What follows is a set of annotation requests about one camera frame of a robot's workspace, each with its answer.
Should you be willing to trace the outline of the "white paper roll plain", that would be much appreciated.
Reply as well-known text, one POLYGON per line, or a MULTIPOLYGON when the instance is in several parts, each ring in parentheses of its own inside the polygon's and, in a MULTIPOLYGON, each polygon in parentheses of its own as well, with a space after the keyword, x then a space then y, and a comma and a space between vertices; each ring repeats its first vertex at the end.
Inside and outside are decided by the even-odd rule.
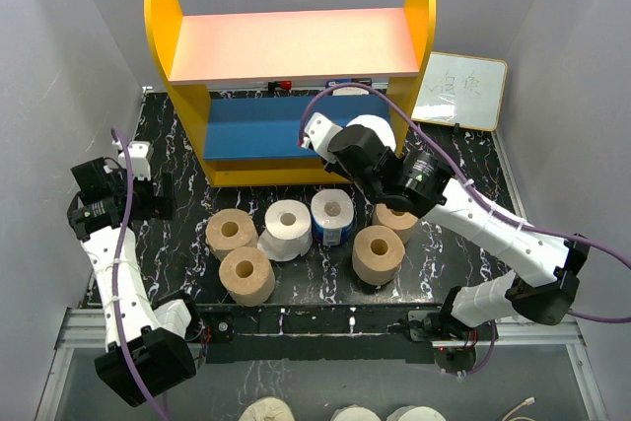
POLYGON ((393 131, 389 122, 384 118, 373 114, 362 114, 349 121, 347 126, 351 125, 362 125, 373 130, 385 146, 390 147, 392 151, 396 150, 393 131))

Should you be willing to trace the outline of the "blue paper roll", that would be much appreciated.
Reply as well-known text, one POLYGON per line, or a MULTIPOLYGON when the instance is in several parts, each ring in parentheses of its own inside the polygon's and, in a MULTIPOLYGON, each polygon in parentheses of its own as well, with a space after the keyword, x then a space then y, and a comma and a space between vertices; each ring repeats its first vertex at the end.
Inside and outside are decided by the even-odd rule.
POLYGON ((339 246, 348 241, 354 221, 354 204, 341 189, 323 189, 311 202, 313 233, 323 246, 339 246))

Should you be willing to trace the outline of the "white paper roll sheet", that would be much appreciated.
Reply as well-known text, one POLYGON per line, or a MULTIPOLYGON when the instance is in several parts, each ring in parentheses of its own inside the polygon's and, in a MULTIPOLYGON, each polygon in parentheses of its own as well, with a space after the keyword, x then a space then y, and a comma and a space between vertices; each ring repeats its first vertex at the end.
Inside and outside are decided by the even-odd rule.
POLYGON ((312 217, 309 208, 297 200, 271 204, 264 218, 265 229, 257 248, 269 260, 290 261, 307 254, 312 246, 312 217))

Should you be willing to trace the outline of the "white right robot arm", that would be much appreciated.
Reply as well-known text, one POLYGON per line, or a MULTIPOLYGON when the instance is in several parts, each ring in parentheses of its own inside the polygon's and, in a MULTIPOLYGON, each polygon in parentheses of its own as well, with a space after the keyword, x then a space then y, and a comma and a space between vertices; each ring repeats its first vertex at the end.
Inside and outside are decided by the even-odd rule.
POLYGON ((444 160, 423 151, 398 157, 364 125, 335 126, 325 150, 327 169, 350 179, 372 203, 447 228, 509 266, 501 277, 452 288, 440 310, 421 322, 426 333, 460 339, 506 316, 556 325, 570 310, 587 246, 538 237, 525 222, 507 224, 511 213, 487 199, 476 202, 444 160))

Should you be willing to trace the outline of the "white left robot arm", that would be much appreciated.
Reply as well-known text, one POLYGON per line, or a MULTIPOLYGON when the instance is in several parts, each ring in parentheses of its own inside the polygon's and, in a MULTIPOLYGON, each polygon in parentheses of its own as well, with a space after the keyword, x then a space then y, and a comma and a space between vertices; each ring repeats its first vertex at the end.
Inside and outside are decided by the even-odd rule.
POLYGON ((204 318, 183 291, 151 302, 136 254, 133 222, 168 221, 175 214, 173 178, 161 194, 140 176, 107 158, 72 168, 79 190, 68 223, 93 267, 105 316, 105 353, 95 361, 99 378, 128 405, 157 396, 196 373, 186 341, 197 338, 204 318))

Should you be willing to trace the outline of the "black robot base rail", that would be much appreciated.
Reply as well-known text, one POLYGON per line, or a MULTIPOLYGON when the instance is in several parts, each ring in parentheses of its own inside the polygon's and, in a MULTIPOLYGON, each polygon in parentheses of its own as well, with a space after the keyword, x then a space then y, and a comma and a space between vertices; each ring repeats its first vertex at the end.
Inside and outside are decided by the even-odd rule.
POLYGON ((440 310, 420 303, 341 305, 199 305, 187 341, 201 345, 207 364, 247 361, 403 360, 432 364, 442 349, 476 349, 496 338, 484 323, 470 336, 425 332, 424 318, 440 310))

